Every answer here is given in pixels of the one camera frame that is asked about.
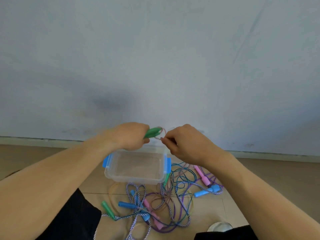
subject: tile floor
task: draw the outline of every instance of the tile floor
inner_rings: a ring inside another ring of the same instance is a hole
[[[63,149],[0,145],[0,179],[61,150]],[[320,222],[320,163],[257,159],[240,159],[240,161]],[[128,201],[124,183],[116,185],[108,195],[108,190],[113,184],[112,180],[104,176],[104,169],[99,165],[79,188],[89,202],[103,211],[101,207],[103,200]],[[147,190],[154,191],[155,187],[147,185]],[[197,187],[191,187],[192,192],[197,190]],[[125,209],[118,210],[122,214],[128,213]],[[162,211],[161,217],[167,219],[168,212]],[[206,231],[217,221],[227,221],[234,227],[247,224],[227,191],[221,195],[207,194],[201,198],[194,198],[194,209],[188,227],[176,228],[169,234],[159,234],[151,230],[149,239],[193,239],[197,232]],[[98,226],[96,239],[124,239],[130,223],[130,219],[114,222],[110,218],[103,217]],[[145,224],[138,224],[133,235],[139,239],[145,230]]]

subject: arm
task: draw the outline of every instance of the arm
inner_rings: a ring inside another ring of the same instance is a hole
[[[162,138],[173,155],[208,169],[226,187],[260,240],[316,240],[320,225],[190,125]]]
[[[117,149],[135,150],[148,125],[126,123],[0,181],[0,239],[35,239],[95,167]]]

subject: hand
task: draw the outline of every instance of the hand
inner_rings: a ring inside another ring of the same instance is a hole
[[[169,131],[161,141],[172,155],[186,163],[203,167],[209,159],[228,153],[189,124]]]
[[[148,129],[148,125],[137,122],[120,124],[112,129],[113,139],[118,149],[137,150],[150,142],[148,138],[144,139]]]

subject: clear plastic box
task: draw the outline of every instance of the clear plastic box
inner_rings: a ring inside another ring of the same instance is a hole
[[[118,150],[103,161],[109,179],[153,185],[164,182],[169,164],[171,169],[166,147],[155,145],[144,145],[136,151]]]

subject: left hand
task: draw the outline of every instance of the left hand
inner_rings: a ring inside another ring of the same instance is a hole
[[[137,150],[150,142],[149,138],[144,139],[149,128],[148,125],[137,122],[120,124],[112,129],[114,142],[118,149]]]

